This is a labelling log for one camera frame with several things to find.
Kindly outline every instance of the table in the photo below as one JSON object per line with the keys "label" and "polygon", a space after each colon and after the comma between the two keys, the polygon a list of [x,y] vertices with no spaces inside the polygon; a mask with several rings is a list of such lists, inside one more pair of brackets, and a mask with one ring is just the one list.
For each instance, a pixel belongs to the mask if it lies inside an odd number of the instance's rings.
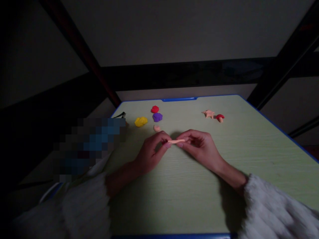
{"label": "table", "polygon": [[[163,120],[154,123],[152,106]],[[224,123],[202,111],[225,116]],[[196,129],[209,132],[230,164],[271,182],[300,202],[319,209],[319,164],[239,95],[123,102],[126,142],[113,152],[105,171],[132,161],[145,138],[160,125],[173,139]],[[134,125],[137,117],[148,123]],[[111,202],[113,235],[211,234],[236,232],[244,216],[242,199],[216,175],[173,145],[157,167],[126,186]]]}

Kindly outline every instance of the purple clay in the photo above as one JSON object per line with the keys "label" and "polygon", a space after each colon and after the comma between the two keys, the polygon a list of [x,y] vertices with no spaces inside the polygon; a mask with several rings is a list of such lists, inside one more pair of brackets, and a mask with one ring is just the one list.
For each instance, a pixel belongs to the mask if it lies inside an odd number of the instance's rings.
{"label": "purple clay", "polygon": [[153,114],[153,119],[154,119],[154,122],[159,122],[163,119],[163,115],[161,113],[155,113]]}

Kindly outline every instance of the modeling clay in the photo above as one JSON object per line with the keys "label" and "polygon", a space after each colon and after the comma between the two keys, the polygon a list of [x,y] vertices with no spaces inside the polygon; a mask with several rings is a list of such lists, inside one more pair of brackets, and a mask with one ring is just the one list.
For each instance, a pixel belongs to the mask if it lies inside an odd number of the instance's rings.
{"label": "modeling clay", "polygon": [[159,111],[159,108],[157,106],[153,106],[153,108],[151,109],[151,112],[154,114],[154,113],[157,113]]}
{"label": "modeling clay", "polygon": [[159,122],[163,119],[163,115],[161,113],[155,113],[153,115],[154,122]]}
{"label": "modeling clay", "polygon": [[218,119],[218,121],[220,122],[220,123],[222,123],[223,122],[223,119],[224,119],[225,117],[223,116],[223,115],[216,115],[216,119]]}
{"label": "modeling clay", "polygon": [[168,140],[167,142],[168,142],[168,143],[185,142],[185,139]]}
{"label": "modeling clay", "polygon": [[138,117],[135,120],[136,127],[142,127],[146,123],[147,123],[147,118],[145,118],[145,117]]}
{"label": "modeling clay", "polygon": [[159,125],[154,125],[153,127],[155,132],[160,132],[160,126]]}
{"label": "modeling clay", "polygon": [[212,112],[212,111],[210,111],[210,110],[206,110],[206,111],[203,111],[202,113],[203,113],[203,114],[205,114],[205,116],[206,116],[205,118],[210,117],[210,118],[212,118],[212,119],[213,119],[213,118],[214,118],[214,113],[215,113],[215,112]]}

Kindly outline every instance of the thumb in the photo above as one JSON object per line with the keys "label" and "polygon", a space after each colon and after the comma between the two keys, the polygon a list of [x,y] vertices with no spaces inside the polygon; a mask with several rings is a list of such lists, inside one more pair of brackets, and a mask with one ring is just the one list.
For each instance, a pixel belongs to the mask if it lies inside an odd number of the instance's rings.
{"label": "thumb", "polygon": [[160,149],[156,152],[156,157],[158,158],[158,159],[161,159],[163,156],[164,156],[164,154],[166,153],[166,151],[170,148],[172,146],[172,144],[171,143],[168,143],[168,142],[166,142],[165,144],[163,144],[161,147],[160,147]]}
{"label": "thumb", "polygon": [[197,154],[198,148],[194,147],[193,145],[185,142],[179,142],[176,144],[178,147],[184,149],[186,152],[190,153],[194,158]]}

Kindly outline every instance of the white cloth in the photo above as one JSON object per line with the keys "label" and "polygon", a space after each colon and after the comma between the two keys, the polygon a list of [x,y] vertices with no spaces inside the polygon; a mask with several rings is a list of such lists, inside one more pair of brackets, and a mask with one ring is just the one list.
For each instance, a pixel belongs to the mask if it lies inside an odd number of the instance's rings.
{"label": "white cloth", "polygon": [[[105,174],[70,189],[14,220],[21,238],[110,238]],[[247,219],[239,239],[319,238],[319,213],[272,184],[250,175],[245,186]]]}
{"label": "white cloth", "polygon": [[105,173],[48,200],[13,221],[19,238],[110,238]]}
{"label": "white cloth", "polygon": [[319,213],[272,184],[250,175],[245,186],[247,219],[238,239],[319,238]]}

